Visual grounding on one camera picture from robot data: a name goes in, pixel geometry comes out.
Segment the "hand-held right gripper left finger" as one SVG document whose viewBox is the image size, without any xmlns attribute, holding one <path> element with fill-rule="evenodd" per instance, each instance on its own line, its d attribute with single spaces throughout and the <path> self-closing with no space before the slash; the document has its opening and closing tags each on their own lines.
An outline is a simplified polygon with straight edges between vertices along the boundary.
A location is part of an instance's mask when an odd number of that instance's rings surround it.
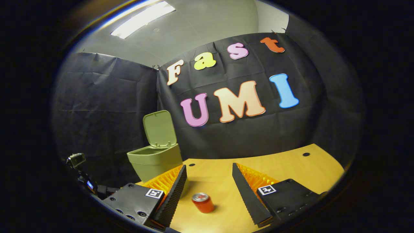
<svg viewBox="0 0 414 233">
<path fill-rule="evenodd" d="M 103 202 L 136 225 L 164 230 L 172 222 L 186 181 L 186 165 L 179 165 L 143 185 L 128 183 Z"/>
</svg>

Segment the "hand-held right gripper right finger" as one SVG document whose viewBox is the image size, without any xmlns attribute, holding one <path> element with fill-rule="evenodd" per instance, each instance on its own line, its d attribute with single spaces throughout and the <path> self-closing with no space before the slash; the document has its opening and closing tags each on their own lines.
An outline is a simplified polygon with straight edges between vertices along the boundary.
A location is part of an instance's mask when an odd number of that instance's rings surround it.
<svg viewBox="0 0 414 233">
<path fill-rule="evenodd" d="M 239 163 L 233 163 L 232 177 L 258 227 L 284 224 L 320 198 L 318 193 L 293 179 L 277 181 Z"/>
</svg>

